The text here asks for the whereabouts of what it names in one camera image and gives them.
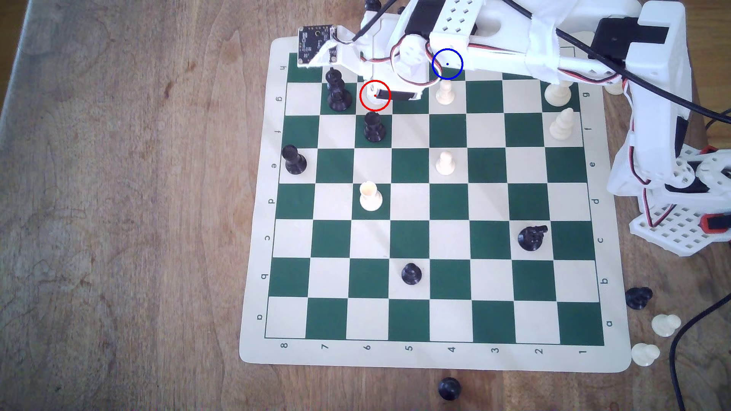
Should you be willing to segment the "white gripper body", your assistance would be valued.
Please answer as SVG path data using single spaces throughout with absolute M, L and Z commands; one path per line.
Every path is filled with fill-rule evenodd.
M 462 70 L 466 46 L 475 35 L 484 1 L 410 1 L 397 14 L 387 12 L 386 1 L 364 1 L 360 29 L 360 59 L 366 84 L 380 82 L 378 98 L 421 99 L 425 89 L 446 79 L 444 68 Z

